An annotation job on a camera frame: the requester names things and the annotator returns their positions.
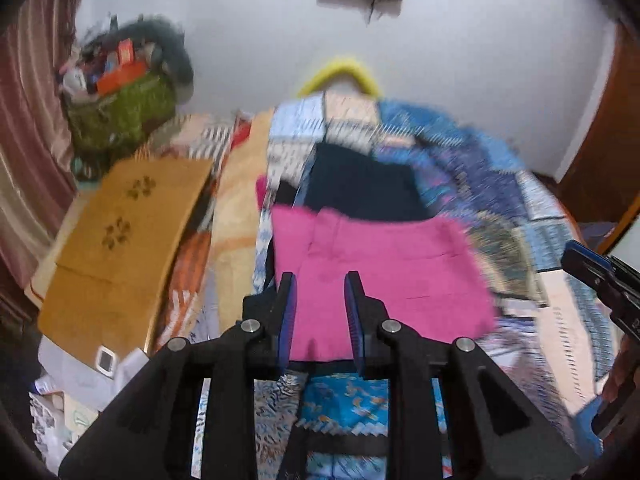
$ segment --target yellow hanger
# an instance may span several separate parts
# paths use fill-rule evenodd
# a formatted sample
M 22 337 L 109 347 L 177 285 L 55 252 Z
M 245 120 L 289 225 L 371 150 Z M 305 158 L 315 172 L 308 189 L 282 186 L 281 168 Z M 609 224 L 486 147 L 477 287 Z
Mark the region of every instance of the yellow hanger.
M 363 94 L 376 98 L 382 97 L 380 87 L 369 71 L 355 59 L 348 57 L 337 57 L 331 60 L 300 89 L 298 97 L 306 97 L 320 90 L 331 81 L 331 79 L 343 74 L 353 77 Z

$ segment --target curtain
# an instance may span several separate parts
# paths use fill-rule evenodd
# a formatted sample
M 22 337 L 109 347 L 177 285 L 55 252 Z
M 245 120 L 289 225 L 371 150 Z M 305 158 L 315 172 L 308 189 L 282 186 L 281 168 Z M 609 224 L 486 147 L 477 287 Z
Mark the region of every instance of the curtain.
M 25 286 L 74 196 L 54 72 L 80 0 L 25 0 L 0 38 L 0 256 Z

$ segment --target wooden door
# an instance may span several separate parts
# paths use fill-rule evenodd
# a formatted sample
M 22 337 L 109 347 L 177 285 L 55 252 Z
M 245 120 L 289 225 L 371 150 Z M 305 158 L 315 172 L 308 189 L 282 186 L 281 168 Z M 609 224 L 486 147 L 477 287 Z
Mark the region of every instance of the wooden door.
M 618 222 L 640 190 L 640 44 L 621 25 L 591 129 L 558 186 L 578 222 Z

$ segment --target orange box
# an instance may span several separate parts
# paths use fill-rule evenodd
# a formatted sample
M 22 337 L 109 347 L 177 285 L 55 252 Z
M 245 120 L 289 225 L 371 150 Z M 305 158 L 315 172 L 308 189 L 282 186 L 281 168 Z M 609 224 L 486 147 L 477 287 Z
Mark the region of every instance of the orange box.
M 118 61 L 121 65 L 128 65 L 136 60 L 133 54 L 133 42 L 131 40 L 122 40 L 118 44 Z
M 107 72 L 98 79 L 96 86 L 98 94 L 107 95 L 115 92 L 121 86 L 134 82 L 146 73 L 146 62 L 141 59 L 128 65 L 120 65 L 115 70 Z

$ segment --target metal bolt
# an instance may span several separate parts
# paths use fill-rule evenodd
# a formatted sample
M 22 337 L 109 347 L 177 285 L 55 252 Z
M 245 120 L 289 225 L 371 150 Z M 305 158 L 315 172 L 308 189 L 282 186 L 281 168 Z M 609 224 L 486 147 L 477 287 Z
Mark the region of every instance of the metal bolt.
M 396 321 L 395 319 L 385 319 L 382 322 L 382 330 L 384 330 L 385 332 L 389 332 L 391 334 L 395 334 L 401 328 L 402 328 L 402 325 L 400 324 L 399 321 Z
M 256 332 L 260 328 L 260 321 L 257 319 L 245 319 L 240 328 L 245 332 Z
M 166 347 L 171 350 L 171 352 L 179 352 L 185 346 L 187 346 L 187 340 L 183 337 L 169 339 L 169 342 L 166 344 Z
M 474 343 L 473 339 L 469 339 L 468 337 L 461 337 L 456 341 L 456 346 L 463 352 L 471 352 L 476 347 L 476 343 Z

